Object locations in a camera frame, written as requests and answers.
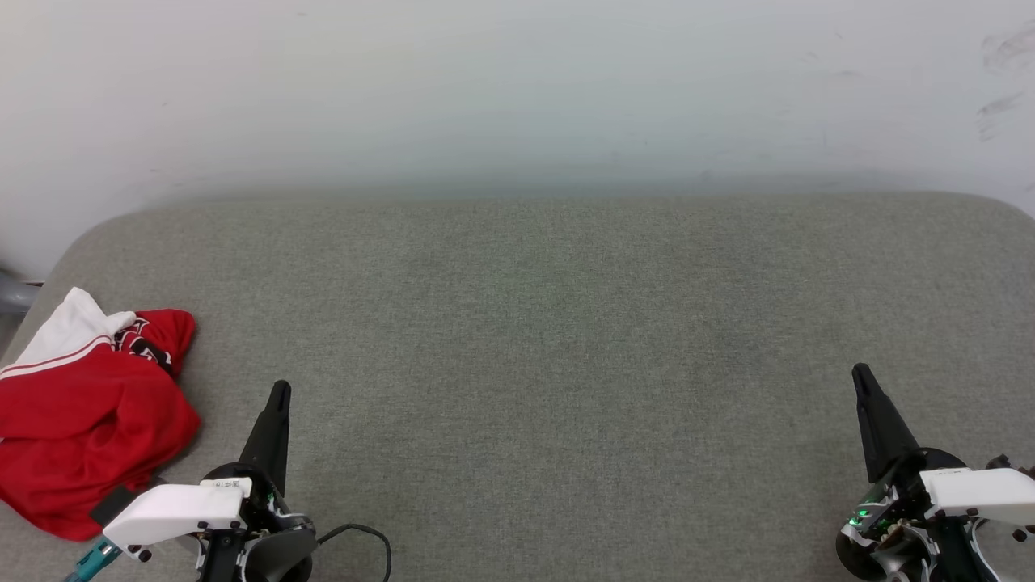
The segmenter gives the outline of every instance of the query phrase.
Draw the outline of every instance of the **black cable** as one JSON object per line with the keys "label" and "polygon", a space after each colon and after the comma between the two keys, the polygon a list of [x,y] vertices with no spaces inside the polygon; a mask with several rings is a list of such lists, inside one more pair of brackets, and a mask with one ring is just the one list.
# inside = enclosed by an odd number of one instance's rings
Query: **black cable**
{"label": "black cable", "polygon": [[342,533],[343,531],[348,531],[350,529],[357,529],[364,533],[369,533],[371,535],[377,535],[385,544],[385,577],[381,582],[388,582],[388,577],[391,576],[391,544],[388,543],[388,537],[384,533],[381,533],[373,527],[367,527],[365,525],[359,525],[358,523],[347,523],[345,525],[339,525],[334,529],[327,532],[326,535],[317,540],[317,545],[323,546],[323,543],[330,540],[331,537]]}

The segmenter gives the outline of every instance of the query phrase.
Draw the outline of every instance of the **gray pipe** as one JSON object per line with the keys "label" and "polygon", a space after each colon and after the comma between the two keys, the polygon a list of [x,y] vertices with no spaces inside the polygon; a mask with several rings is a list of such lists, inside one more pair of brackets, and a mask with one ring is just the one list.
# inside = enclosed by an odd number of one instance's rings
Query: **gray pipe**
{"label": "gray pipe", "polygon": [[0,272],[0,313],[27,313],[37,293],[38,287],[19,283]]}

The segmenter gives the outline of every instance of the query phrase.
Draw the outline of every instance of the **folded garment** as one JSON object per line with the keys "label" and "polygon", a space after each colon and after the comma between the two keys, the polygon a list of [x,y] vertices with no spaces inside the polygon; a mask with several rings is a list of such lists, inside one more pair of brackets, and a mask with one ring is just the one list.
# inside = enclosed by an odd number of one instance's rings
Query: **folded garment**
{"label": "folded garment", "polygon": [[0,370],[0,499],[59,537],[100,533],[90,510],[146,488],[198,430],[175,381],[194,330],[187,312],[106,316],[72,288]]}

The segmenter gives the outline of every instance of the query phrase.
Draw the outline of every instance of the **label on robot arm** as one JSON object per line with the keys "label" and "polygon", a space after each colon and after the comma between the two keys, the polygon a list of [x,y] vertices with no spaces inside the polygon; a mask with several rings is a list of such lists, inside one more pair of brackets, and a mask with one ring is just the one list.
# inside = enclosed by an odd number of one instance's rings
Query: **label on robot arm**
{"label": "label on robot arm", "polygon": [[240,489],[245,497],[252,495],[252,477],[206,478],[199,484],[202,487],[232,487]]}

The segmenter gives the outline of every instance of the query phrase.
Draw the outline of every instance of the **red cloth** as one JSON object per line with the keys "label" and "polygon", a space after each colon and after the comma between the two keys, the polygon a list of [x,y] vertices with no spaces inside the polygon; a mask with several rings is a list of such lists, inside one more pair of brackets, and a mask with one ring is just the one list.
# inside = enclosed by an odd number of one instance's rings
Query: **red cloth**
{"label": "red cloth", "polygon": [[194,330],[186,312],[138,312],[78,352],[4,369],[0,498],[59,537],[100,533],[90,510],[118,485],[146,488],[198,430],[175,382]]}

